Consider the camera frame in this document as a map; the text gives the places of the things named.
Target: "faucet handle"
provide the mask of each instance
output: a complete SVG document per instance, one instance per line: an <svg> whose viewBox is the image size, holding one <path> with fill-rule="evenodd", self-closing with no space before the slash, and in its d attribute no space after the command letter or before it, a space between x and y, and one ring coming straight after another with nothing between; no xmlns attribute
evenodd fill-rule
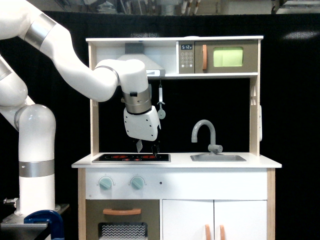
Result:
<svg viewBox="0 0 320 240"><path fill-rule="evenodd" d="M222 150L223 150L223 147L221 146L221 145L209 145L208 146L208 150L210 151L210 152L213 152L214 154L218 154L218 153L222 153Z"/></svg>

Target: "oven window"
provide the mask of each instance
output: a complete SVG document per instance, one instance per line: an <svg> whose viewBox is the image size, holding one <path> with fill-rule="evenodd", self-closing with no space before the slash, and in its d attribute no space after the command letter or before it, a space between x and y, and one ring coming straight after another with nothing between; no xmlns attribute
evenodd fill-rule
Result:
<svg viewBox="0 0 320 240"><path fill-rule="evenodd" d="M213 66L241 67L243 65L243 47L215 47L213 49Z"/></svg>
<svg viewBox="0 0 320 240"><path fill-rule="evenodd" d="M100 222L99 240L147 240L148 225L145 222Z"/></svg>

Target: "cabinet handle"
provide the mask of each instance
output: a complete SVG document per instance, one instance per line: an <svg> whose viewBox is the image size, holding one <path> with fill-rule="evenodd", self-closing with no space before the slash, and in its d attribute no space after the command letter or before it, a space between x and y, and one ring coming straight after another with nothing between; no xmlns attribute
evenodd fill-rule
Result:
<svg viewBox="0 0 320 240"><path fill-rule="evenodd" d="M103 214L105 215L117 215L117 216L124 216L124 215L138 215L141 214L141 208L134 208L131 210L113 210L113 209L103 209Z"/></svg>
<svg viewBox="0 0 320 240"><path fill-rule="evenodd" d="M225 227L220 225L220 239L225 240Z"/></svg>
<svg viewBox="0 0 320 240"><path fill-rule="evenodd" d="M207 69L207 45L202 46L202 55L203 55L202 70L206 70Z"/></svg>
<svg viewBox="0 0 320 240"><path fill-rule="evenodd" d="M208 224L205 225L205 240L211 240L210 227Z"/></svg>

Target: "blue clamp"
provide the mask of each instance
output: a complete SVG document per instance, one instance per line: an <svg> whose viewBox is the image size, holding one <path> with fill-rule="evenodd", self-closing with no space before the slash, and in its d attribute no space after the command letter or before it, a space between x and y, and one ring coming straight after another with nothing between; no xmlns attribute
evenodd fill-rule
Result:
<svg viewBox="0 0 320 240"><path fill-rule="evenodd" d="M51 240L65 240L64 222L59 213L53 210L40 210L31 213L23 220L25 224L48 223Z"/></svg>

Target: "sink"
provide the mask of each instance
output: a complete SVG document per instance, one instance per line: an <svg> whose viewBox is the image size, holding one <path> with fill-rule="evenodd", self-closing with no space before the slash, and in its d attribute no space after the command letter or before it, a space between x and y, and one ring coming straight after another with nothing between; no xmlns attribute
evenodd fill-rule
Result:
<svg viewBox="0 0 320 240"><path fill-rule="evenodd" d="M192 155L192 161L194 162L246 162L244 158L238 155L222 155L222 154L200 154Z"/></svg>

